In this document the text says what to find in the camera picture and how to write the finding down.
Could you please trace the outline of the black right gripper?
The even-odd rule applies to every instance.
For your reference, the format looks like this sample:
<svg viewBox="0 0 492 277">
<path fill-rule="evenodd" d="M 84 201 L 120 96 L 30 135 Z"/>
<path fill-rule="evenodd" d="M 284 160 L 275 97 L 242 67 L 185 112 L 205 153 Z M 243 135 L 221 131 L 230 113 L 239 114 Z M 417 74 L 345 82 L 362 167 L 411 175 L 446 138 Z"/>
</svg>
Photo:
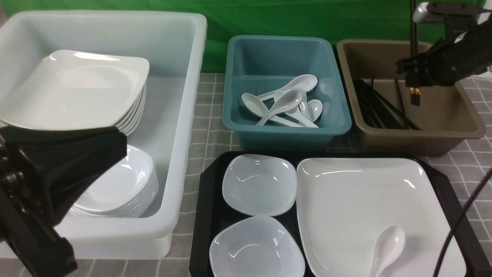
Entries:
<svg viewBox="0 0 492 277">
<path fill-rule="evenodd" d="M 397 74 L 405 75 L 410 88 L 452 86 L 457 81 L 482 74 L 492 64 L 492 21 L 469 30 L 459 42 L 435 45 L 423 56 L 396 62 Z"/>
</svg>

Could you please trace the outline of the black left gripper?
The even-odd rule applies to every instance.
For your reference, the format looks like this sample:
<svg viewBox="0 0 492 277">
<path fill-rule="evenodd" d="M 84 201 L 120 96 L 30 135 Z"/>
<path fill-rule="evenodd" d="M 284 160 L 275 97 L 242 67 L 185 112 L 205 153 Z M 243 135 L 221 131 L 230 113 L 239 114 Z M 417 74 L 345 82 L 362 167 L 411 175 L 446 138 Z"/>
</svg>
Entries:
<svg viewBox="0 0 492 277">
<path fill-rule="evenodd" d="M 127 155 L 116 127 L 76 131 L 1 128 L 1 239 L 33 277 L 78 269 L 54 226 L 98 177 Z"/>
</svg>

